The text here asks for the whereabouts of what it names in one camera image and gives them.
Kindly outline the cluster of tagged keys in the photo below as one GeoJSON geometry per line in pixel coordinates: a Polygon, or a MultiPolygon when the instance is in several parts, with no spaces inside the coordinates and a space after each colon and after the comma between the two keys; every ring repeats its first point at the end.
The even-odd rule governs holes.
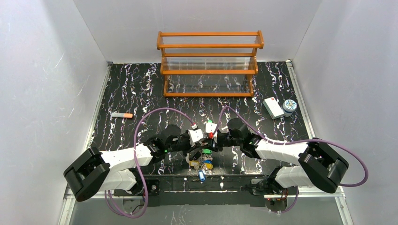
{"type": "Polygon", "coordinates": [[[199,158],[195,159],[195,160],[197,160],[197,161],[199,161],[201,163],[200,168],[198,170],[210,171],[210,172],[212,171],[212,169],[209,170],[204,165],[204,163],[209,163],[209,164],[213,165],[213,162],[212,162],[213,158],[212,158],[212,156],[210,154],[201,154],[201,156],[199,156],[199,158]]]}

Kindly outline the yellow key tag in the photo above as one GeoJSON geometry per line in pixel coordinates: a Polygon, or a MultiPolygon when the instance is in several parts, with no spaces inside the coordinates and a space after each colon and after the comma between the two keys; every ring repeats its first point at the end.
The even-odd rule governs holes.
{"type": "Polygon", "coordinates": [[[205,167],[209,170],[213,169],[213,165],[209,163],[204,163],[205,167]]]}

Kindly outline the blue key tag front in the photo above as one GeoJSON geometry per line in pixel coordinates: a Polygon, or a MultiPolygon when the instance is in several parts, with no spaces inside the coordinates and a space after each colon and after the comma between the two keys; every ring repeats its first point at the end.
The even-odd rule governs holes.
{"type": "Polygon", "coordinates": [[[198,177],[200,181],[205,181],[206,180],[206,176],[203,170],[198,170],[198,177]]]}

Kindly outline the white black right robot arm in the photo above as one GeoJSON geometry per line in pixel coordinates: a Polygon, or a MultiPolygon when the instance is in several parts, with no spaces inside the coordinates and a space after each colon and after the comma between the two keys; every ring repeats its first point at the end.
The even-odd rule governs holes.
{"type": "Polygon", "coordinates": [[[291,187],[316,187],[326,193],[334,193],[340,185],[349,163],[329,144],[317,139],[291,143],[266,140],[251,132],[239,118],[229,121],[228,132],[216,129],[215,123],[206,123],[209,147],[222,151],[225,147],[238,147],[250,158],[274,159],[290,163],[290,167],[278,166],[272,173],[249,187],[263,193],[277,193],[291,187]]]}

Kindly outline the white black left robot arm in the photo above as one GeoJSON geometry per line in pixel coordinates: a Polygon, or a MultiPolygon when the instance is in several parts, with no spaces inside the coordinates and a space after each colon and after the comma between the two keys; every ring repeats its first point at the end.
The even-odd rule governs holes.
{"type": "Polygon", "coordinates": [[[168,152],[188,154],[204,139],[196,125],[181,132],[180,127],[169,125],[135,148],[100,151],[96,147],[85,150],[63,173],[70,190],[78,202],[83,202],[101,191],[126,190],[135,192],[143,182],[134,171],[162,161],[168,152]]]}

